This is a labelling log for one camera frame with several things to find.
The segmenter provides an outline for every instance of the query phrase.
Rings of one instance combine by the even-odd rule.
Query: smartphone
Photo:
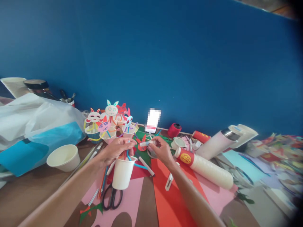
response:
[[[161,116],[161,110],[150,108],[147,117],[147,122],[144,125],[144,131],[151,134],[155,134],[160,120],[160,116]]]

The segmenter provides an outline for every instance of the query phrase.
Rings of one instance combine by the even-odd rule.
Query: blue paper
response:
[[[76,145],[84,137],[76,122],[62,125],[19,141],[1,152],[0,164],[18,177],[46,163],[47,157],[58,147]]]
[[[223,153],[223,156],[227,158],[227,160],[230,161],[231,164],[242,169],[254,183],[259,181],[261,178],[267,176],[249,161],[242,158],[238,152],[230,150],[228,152]]]

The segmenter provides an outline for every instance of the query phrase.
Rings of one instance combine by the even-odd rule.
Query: hand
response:
[[[108,166],[123,151],[129,150],[128,153],[129,156],[133,156],[134,155],[133,147],[136,144],[137,142],[131,138],[127,138],[127,137],[116,138],[109,145],[107,145],[107,147],[100,153],[100,158]]]
[[[163,162],[166,166],[170,165],[171,163],[174,163],[175,161],[171,154],[168,143],[166,143],[164,139],[159,136],[152,138],[152,140],[156,141],[157,145],[160,147],[158,148],[156,145],[150,143],[148,148],[152,149],[157,154],[160,161]]]

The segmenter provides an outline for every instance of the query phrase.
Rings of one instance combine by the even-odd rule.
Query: scissors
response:
[[[104,204],[104,198],[105,198],[105,195],[106,195],[108,189],[110,189],[110,188],[111,188],[112,190],[111,190],[109,205],[106,207],[105,204]],[[105,190],[104,195],[103,195],[102,203],[103,203],[103,208],[104,208],[104,210],[109,210],[110,208],[112,208],[113,210],[115,210],[115,209],[117,209],[117,208],[120,206],[120,203],[121,203],[122,197],[123,197],[123,191],[120,190],[120,199],[119,199],[119,202],[118,202],[118,205],[117,205],[117,206],[114,205],[116,193],[117,193],[117,189],[114,189],[114,188],[113,188],[113,185],[112,185],[112,183],[111,183],[111,184],[108,186],[108,188]]]

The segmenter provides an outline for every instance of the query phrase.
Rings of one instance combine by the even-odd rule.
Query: blue wall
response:
[[[303,134],[296,22],[231,0],[49,2],[0,3],[1,77],[46,79],[80,109],[126,102],[140,123],[159,108],[186,132]]]

